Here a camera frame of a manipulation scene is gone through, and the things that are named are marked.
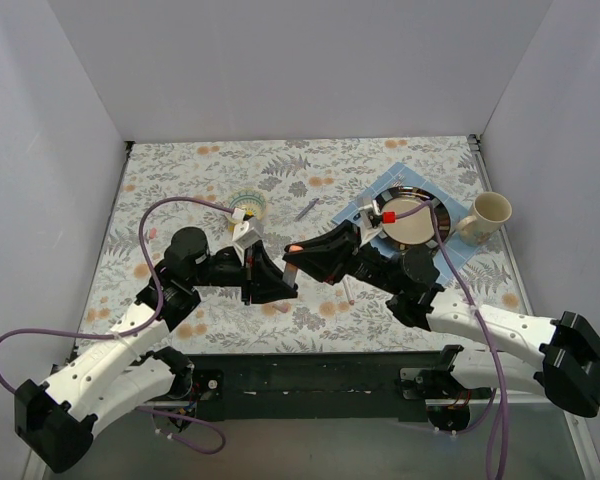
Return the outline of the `purple pen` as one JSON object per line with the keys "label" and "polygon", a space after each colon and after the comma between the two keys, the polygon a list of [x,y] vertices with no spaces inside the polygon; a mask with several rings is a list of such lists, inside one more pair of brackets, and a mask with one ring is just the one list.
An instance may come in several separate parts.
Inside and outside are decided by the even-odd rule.
{"label": "purple pen", "polygon": [[319,202],[319,198],[313,198],[311,199],[306,206],[304,206],[302,208],[302,210],[295,216],[294,221],[298,222],[300,221],[304,216],[306,216],[314,207],[315,205]]}

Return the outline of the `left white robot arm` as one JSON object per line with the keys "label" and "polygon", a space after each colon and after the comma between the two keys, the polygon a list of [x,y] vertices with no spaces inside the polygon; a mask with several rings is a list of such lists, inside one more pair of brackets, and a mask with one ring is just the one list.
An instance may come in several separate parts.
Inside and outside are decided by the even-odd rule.
{"label": "left white robot arm", "polygon": [[199,306],[199,287],[237,287],[244,304],[267,304],[296,298],[296,275],[291,265],[275,265],[248,222],[216,253],[201,229],[178,230],[152,279],[106,334],[44,381],[15,390],[16,434],[53,472],[69,470],[115,420],[156,397],[191,392],[188,357],[153,347]]}

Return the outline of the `grey highlighter pen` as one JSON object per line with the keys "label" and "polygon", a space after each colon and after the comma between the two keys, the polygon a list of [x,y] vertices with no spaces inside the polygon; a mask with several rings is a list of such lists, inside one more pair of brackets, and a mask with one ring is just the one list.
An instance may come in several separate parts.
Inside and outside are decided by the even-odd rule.
{"label": "grey highlighter pen", "polygon": [[287,263],[283,272],[283,281],[290,287],[293,287],[296,283],[297,272],[298,268],[296,266]]}

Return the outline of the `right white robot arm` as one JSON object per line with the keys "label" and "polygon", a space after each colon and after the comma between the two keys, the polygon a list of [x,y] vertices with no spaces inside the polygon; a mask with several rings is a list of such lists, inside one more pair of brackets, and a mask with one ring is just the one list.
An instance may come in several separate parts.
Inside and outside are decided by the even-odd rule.
{"label": "right white robot arm", "polygon": [[403,325],[494,346],[496,358],[468,352],[432,373],[434,389],[455,397],[464,389],[499,385],[543,395],[572,414],[595,417],[600,409],[600,336],[582,315],[534,317],[490,305],[474,306],[437,281],[439,271],[425,246],[390,257],[361,240],[359,228],[342,222],[327,234],[286,246],[283,259],[318,282],[344,276],[390,294],[386,306]]}

